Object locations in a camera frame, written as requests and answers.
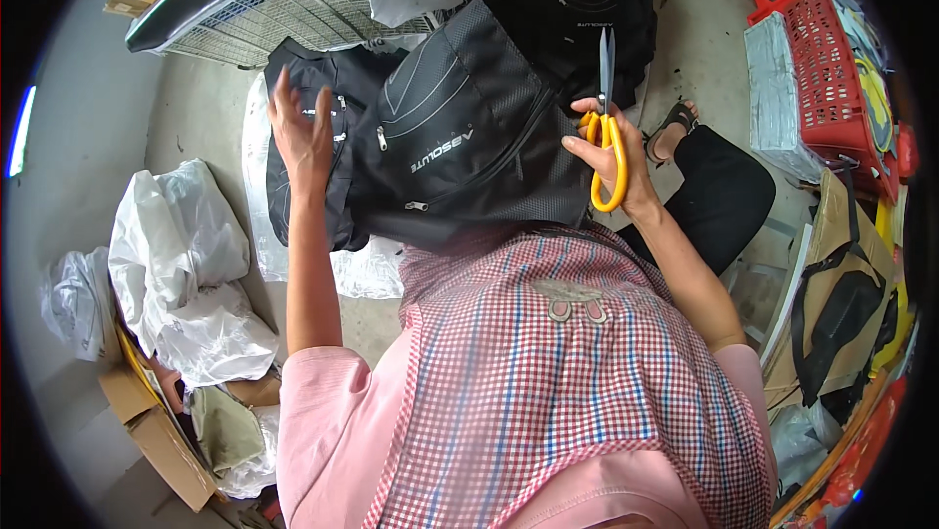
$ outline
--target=black sandal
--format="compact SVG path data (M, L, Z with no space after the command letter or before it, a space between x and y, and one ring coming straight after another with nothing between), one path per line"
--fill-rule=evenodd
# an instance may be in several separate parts
M655 154L652 152L652 150L655 148L655 143L658 142L660 137L662 137L663 130L669 127L670 124L674 124L676 122L682 124L685 127L686 134L690 134L693 129L698 127L698 118L696 118L695 115L691 113L691 110L685 105L684 102L679 101L675 105L671 106L671 111L669 111L665 121L662 122L662 125L658 126L657 130L651 133L651 136L645 132L642 133L642 146L645 148L646 158L653 161L656 168L661 167L669 160L655 156Z

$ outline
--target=scissors handle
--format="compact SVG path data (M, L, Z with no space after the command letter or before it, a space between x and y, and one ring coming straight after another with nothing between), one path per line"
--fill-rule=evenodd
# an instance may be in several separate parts
M626 164L626 148L623 145L623 138L620 136L620 126L616 119L610 115L597 115L595 111L588 111L581 118L578 127L587 127L587 141L594 146L607 148L613 147L613 155L616 157L616 185L613 187L613 193L609 201L604 203L600 187L603 181L596 171L593 171L593 183L591 183L590 198L593 207L597 211L610 213L623 203L626 197L626 180L629 178L628 167ZM597 144L597 132L601 134L601 141Z

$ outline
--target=foot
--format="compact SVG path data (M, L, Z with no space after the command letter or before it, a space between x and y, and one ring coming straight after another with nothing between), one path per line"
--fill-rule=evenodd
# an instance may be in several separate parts
M685 107L691 110L691 114L694 116L688 120L688 124L692 124L698 119L698 106L689 99L685 101ZM687 120L687 115L684 112L679 113L679 115ZM671 160L675 155L675 149L678 148L678 142L682 141L682 138L687 135L684 125L678 122L667 125L664 130L651 137L651 157L660 163Z

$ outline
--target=red crate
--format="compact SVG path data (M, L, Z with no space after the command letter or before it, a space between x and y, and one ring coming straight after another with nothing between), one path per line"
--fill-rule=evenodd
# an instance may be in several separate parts
M882 165L877 157L851 45L832 0L792 0L780 11L795 63L805 146L831 165L842 164L839 154L858 161L851 173L855 188L896 202L897 158L884 153Z

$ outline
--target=concrete floor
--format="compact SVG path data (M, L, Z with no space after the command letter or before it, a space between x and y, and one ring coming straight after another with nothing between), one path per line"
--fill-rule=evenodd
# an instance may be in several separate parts
M749 84L743 31L753 0L654 0L659 25L655 59L640 127L651 131L679 99L698 103L702 122L734 144L749 150ZM207 162L251 238L247 199L241 179L241 124L248 89L256 73L240 71L182 56L163 65L158 96L150 118L146 164L155 173L199 157ZM809 220L811 197L794 189L781 171L768 167L777 183L771 218L800 226ZM682 183L674 165L651 170L652 183L663 200ZM622 215L605 218L619 228ZM791 238L763 228L744 251L749 262L785 266ZM285 327L286 283L265 283L252 258L242 279L254 311L275 331ZM765 313L775 305L772 294L745 299L742 313ZM400 333L398 301L340 298L346 345L374 366ZM280 358L286 357L286 348Z

